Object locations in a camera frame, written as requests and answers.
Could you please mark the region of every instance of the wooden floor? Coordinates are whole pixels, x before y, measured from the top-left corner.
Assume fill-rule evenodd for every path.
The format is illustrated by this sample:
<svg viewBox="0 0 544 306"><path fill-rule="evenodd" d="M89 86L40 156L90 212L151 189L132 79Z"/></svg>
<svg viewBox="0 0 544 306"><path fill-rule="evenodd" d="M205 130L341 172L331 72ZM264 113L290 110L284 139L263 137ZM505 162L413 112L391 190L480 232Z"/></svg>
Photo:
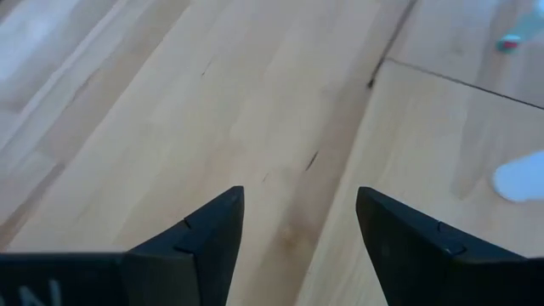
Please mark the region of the wooden floor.
<svg viewBox="0 0 544 306"><path fill-rule="evenodd" d="M408 3L1 1L0 247L128 249L242 184L229 304L293 304Z"/></svg>
<svg viewBox="0 0 544 306"><path fill-rule="evenodd" d="M527 257L544 256L544 201L512 204L490 186L502 163L544 148L544 110L386 62L297 306L387 305L355 215L371 186Z"/></svg>
<svg viewBox="0 0 544 306"><path fill-rule="evenodd" d="M385 305L370 185L544 255L489 185L544 148L544 40L494 49L532 0L411 3L0 1L0 250L126 250L242 184L229 305Z"/></svg>
<svg viewBox="0 0 544 306"><path fill-rule="evenodd" d="M544 107L544 31L513 54L496 42L536 0L418 0L389 56Z"/></svg>

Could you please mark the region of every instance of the white object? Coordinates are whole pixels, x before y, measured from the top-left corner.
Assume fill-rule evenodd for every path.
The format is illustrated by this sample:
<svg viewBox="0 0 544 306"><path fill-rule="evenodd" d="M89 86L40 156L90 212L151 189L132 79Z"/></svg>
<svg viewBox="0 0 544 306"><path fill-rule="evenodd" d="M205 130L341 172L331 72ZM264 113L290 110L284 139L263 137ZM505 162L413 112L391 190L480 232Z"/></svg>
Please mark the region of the white object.
<svg viewBox="0 0 544 306"><path fill-rule="evenodd" d="M498 167L493 185L509 201L544 199L544 150Z"/></svg>

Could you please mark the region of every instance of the dark scratch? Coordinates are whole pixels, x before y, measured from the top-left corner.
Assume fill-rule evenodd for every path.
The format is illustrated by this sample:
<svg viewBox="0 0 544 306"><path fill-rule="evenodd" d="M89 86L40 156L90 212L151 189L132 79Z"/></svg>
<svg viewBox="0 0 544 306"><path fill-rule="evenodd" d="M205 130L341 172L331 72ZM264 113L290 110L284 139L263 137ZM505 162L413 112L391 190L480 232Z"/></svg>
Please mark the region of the dark scratch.
<svg viewBox="0 0 544 306"><path fill-rule="evenodd" d="M204 75L206 74L207 69L210 68L210 65L212 64L213 60L215 60L215 55L207 63L206 68L204 68L204 72L201 73L201 77L204 77Z"/></svg>
<svg viewBox="0 0 544 306"><path fill-rule="evenodd" d="M308 171L310 167L312 167L312 165L314 164L315 162L315 158L317 157L317 154L319 153L319 151L317 150L314 154L314 156L312 157L312 159L309 161L309 164L308 166L306 166L306 170L304 171Z"/></svg>
<svg viewBox="0 0 544 306"><path fill-rule="evenodd" d="M76 89L76 92L74 93L73 97L71 98L70 100L70 103L68 103L67 105L71 105L89 86L89 84L91 83L91 81L96 77L96 75L99 73L100 71L100 68L93 71L93 73L91 73L87 79L85 80L85 82L83 82L83 84L81 84L77 89Z"/></svg>

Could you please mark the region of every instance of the black device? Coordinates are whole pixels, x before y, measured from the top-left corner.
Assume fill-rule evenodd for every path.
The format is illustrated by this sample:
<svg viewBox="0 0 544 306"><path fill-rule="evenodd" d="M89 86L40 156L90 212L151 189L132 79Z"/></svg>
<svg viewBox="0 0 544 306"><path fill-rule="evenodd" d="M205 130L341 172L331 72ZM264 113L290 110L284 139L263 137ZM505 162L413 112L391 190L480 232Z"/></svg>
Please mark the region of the black device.
<svg viewBox="0 0 544 306"><path fill-rule="evenodd" d="M544 258L509 252L367 187L357 217L389 306L544 305Z"/></svg>
<svg viewBox="0 0 544 306"><path fill-rule="evenodd" d="M233 187L127 252L0 254L0 306L222 306L241 240Z"/></svg>

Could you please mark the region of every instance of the light wood surface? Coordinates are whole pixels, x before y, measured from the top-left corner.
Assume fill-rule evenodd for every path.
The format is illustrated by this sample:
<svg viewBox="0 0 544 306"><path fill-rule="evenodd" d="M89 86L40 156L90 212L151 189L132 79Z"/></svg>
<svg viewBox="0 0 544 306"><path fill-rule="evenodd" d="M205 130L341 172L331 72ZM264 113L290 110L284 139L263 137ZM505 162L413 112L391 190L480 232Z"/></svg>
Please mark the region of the light wood surface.
<svg viewBox="0 0 544 306"><path fill-rule="evenodd" d="M355 215L371 186L525 256L544 255L544 203L513 204L496 167L544 149L544 110L386 62L298 297L306 305L386 305Z"/></svg>
<svg viewBox="0 0 544 306"><path fill-rule="evenodd" d="M1 2L0 246L128 249L242 184L229 304L292 304L408 2Z"/></svg>
<svg viewBox="0 0 544 306"><path fill-rule="evenodd" d="M535 0L421 0L389 56L544 107L544 31L513 54L496 42Z"/></svg>

